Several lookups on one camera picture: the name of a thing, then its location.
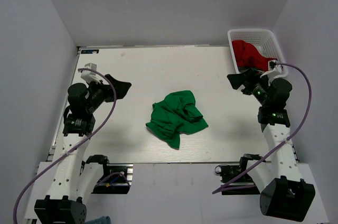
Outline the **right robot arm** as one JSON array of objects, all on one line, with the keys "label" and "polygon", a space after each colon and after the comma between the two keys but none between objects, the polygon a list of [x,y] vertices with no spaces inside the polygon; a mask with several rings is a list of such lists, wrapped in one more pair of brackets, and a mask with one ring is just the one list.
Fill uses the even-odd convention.
[{"label": "right robot arm", "polygon": [[244,155],[237,178],[253,180],[264,216],[302,222],[314,200],[315,188],[303,179],[292,147],[285,108],[292,84],[283,78],[269,80],[254,69],[227,78],[233,89],[253,95],[260,103],[258,122],[269,148],[263,157]]}]

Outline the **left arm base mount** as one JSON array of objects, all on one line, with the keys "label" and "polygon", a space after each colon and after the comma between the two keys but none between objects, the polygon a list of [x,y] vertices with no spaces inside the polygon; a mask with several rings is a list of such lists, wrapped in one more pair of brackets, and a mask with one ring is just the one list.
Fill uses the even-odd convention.
[{"label": "left arm base mount", "polygon": [[123,194],[126,195],[133,179],[132,164],[107,164],[104,174],[95,185],[92,194]]}]

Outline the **green t shirt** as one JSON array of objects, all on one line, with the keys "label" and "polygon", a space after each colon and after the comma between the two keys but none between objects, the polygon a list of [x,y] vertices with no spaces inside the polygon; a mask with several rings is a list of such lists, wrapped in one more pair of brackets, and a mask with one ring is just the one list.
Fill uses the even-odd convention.
[{"label": "green t shirt", "polygon": [[193,92],[189,90],[170,93],[162,101],[154,103],[152,108],[146,127],[176,150],[180,148],[181,134],[194,134],[209,126],[196,107]]}]

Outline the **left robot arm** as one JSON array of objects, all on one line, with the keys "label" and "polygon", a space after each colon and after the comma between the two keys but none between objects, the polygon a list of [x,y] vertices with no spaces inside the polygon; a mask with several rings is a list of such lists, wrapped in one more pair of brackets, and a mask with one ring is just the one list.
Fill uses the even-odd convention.
[{"label": "left robot arm", "polygon": [[55,161],[56,173],[44,199],[35,202],[34,211],[41,223],[85,223],[86,203],[99,181],[111,177],[108,157],[92,155],[83,160],[94,133],[94,112],[104,102],[123,99],[132,84],[94,72],[83,72],[83,83],[68,88],[68,106],[63,113],[62,152]]}]

